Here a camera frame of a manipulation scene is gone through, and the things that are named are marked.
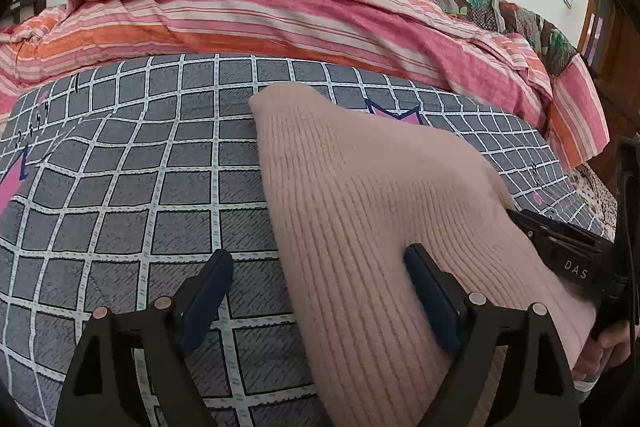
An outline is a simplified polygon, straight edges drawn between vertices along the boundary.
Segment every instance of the hand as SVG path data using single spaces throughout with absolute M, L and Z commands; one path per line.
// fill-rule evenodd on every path
M 636 337 L 640 327 L 636 327 Z M 615 367 L 628 359 L 631 353 L 629 343 L 629 321 L 622 321 L 609 326 L 599 336 L 597 341 L 589 337 L 582 348 L 580 357 L 575 362 L 571 375 L 574 380 L 583 380 L 587 375 L 594 375 L 600 369 L 600 360 L 605 349 L 613 347 L 613 352 L 607 365 Z

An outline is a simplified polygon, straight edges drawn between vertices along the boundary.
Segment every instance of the wooden cabinet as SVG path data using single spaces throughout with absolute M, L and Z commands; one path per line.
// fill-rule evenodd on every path
M 595 73 L 611 137 L 589 165 L 616 194 L 618 138 L 640 132 L 640 34 L 617 0 L 590 0 L 578 50 Z

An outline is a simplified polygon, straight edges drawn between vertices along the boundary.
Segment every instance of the ribbed knit texture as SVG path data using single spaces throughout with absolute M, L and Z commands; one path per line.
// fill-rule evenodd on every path
M 500 176 L 473 147 L 340 108 L 294 82 L 250 104 L 287 286 L 337 427 L 415 427 L 448 371 L 402 263 L 411 243 L 496 305 L 544 303 L 574 364 L 594 307 L 542 264 L 504 211 L 511 197 Z M 494 371 L 493 392 L 496 381 Z

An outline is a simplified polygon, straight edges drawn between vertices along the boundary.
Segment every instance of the striped blanket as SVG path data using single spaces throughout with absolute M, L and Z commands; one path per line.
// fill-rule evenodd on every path
M 452 90 L 537 128 L 565 168 L 609 140 L 579 56 L 550 78 L 522 36 L 431 0 L 67 0 L 0 35 L 0 114 L 64 74 L 147 54 L 227 52 L 354 66 Z

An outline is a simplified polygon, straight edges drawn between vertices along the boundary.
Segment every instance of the gray grid bedsheet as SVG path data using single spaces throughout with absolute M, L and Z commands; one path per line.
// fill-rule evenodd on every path
M 21 97 L 0 141 L 2 172 L 30 144 L 28 177 L 0 219 L 0 379 L 35 425 L 54 424 L 95 307 L 144 309 L 217 247 L 233 255 L 234 283 L 188 359 L 212 415 L 221 427 L 330 425 L 278 260 L 248 106 L 285 79 L 354 110 L 366 110 L 365 97 L 395 113 L 419 105 L 426 122 L 484 155 L 518 206 L 602 233 L 536 131 L 408 80 L 224 54 L 136 58 L 63 78 Z M 152 424 L 164 425 L 141 353 L 136 364 Z

